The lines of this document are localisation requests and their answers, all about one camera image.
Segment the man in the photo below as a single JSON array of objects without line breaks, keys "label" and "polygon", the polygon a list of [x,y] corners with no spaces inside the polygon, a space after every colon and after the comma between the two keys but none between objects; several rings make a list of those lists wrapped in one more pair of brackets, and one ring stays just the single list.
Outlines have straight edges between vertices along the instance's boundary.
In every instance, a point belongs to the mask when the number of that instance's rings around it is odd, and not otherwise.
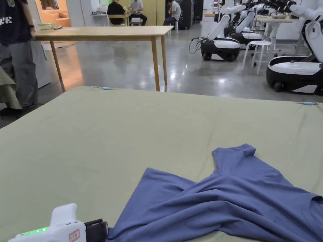
[{"label": "man", "polygon": [[168,5],[170,6],[168,14],[171,17],[168,17],[167,19],[165,19],[163,24],[164,26],[175,24],[175,22],[178,21],[181,16],[181,7],[179,6],[179,4],[174,0],[167,0],[167,1],[168,1]]},{"label": "man", "polygon": [[[125,13],[126,11],[119,4],[119,0],[113,0],[112,3],[110,3],[108,6],[108,10],[107,10],[108,15],[124,15]],[[120,25],[123,23],[123,18],[111,18],[110,22],[113,25]]]},{"label": "man", "polygon": [[129,16],[129,21],[131,21],[132,18],[141,18],[141,26],[145,26],[147,17],[143,15],[142,0],[132,0],[128,9],[132,11],[132,14]]},{"label": "man", "polygon": [[[0,0],[0,66],[16,82],[17,99],[23,110],[38,102],[36,66],[30,40],[36,36],[27,0]],[[20,114],[9,107],[0,115]]]}]

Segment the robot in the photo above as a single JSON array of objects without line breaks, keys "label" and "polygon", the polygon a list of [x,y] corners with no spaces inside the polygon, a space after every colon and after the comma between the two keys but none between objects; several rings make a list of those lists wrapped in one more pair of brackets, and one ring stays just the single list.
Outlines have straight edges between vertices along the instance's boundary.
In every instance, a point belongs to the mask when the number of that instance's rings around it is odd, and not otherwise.
[{"label": "robot", "polygon": [[233,0],[226,0],[220,10],[224,14],[218,25],[201,42],[201,54],[203,60],[234,61],[240,53],[240,43],[230,38],[218,38],[224,28],[230,22],[230,15],[245,9],[245,6],[233,6]]},{"label": "robot", "polygon": [[260,34],[251,31],[250,28],[247,27],[254,21],[257,12],[264,10],[265,4],[258,4],[258,2],[259,1],[254,3],[253,0],[249,0],[247,3],[242,4],[241,6],[245,6],[246,9],[240,14],[240,19],[243,20],[240,21],[236,27],[228,26],[224,29],[224,36],[239,41],[242,49],[245,49],[251,41],[262,40]]},{"label": "robot", "polygon": [[267,83],[276,92],[288,91],[323,96],[323,34],[320,21],[323,20],[323,1],[316,0],[318,7],[285,3],[285,11],[291,11],[303,26],[302,35],[312,55],[280,56],[273,58],[267,67]]},{"label": "robot", "polygon": [[108,224],[102,219],[82,223],[76,219],[75,203],[57,207],[48,227],[16,235],[8,242],[104,242]]},{"label": "robot", "polygon": [[220,34],[223,33],[224,29],[230,23],[230,16],[232,14],[239,13],[248,8],[254,8],[258,4],[262,4],[261,8],[265,5],[283,11],[276,4],[271,3],[269,0],[258,0],[257,2],[251,2],[249,0],[248,4],[234,6],[234,0],[226,0],[225,4],[220,10],[221,20],[218,25],[209,33],[207,38],[202,38],[201,42],[201,54],[203,60],[225,60],[234,61],[239,53],[241,44],[247,45],[250,41],[261,40],[262,37],[254,32],[243,32],[246,25],[253,21],[255,12],[250,12],[247,17],[235,28],[235,32],[227,38],[218,38]]}]

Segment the sofa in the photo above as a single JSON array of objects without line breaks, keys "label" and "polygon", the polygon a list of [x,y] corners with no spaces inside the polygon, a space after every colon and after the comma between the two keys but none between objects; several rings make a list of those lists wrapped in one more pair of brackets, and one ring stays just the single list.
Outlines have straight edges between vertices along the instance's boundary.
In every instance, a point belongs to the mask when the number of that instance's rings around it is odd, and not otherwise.
[{"label": "sofa", "polygon": [[67,9],[58,10],[43,10],[41,13],[41,21],[45,23],[55,23],[55,26],[62,25],[63,27],[70,27],[71,21],[69,19]]}]

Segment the blue clip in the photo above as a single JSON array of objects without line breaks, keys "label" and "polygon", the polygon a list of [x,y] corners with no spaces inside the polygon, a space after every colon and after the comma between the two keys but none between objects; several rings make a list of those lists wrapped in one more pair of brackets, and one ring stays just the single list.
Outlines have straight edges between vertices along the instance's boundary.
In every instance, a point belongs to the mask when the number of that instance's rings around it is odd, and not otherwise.
[{"label": "blue clip", "polygon": [[308,105],[308,106],[312,106],[312,105],[315,105],[317,103],[312,103],[312,102],[303,102],[304,105]]}]

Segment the black shirt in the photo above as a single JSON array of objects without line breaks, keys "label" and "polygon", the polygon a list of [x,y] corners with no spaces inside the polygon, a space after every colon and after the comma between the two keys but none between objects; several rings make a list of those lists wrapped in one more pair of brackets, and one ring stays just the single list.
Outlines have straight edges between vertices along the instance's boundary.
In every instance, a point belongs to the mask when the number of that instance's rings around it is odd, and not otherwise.
[{"label": "black shirt", "polygon": [[[107,11],[108,15],[118,15],[118,14],[124,14],[124,13],[125,11],[123,7],[117,2],[112,2],[109,4],[108,11]],[[111,18],[110,22],[114,25],[119,25],[119,24],[122,24],[123,18]]]},{"label": "black shirt", "polygon": [[0,0],[1,44],[17,44],[31,39],[22,3],[27,3],[27,0]]}]

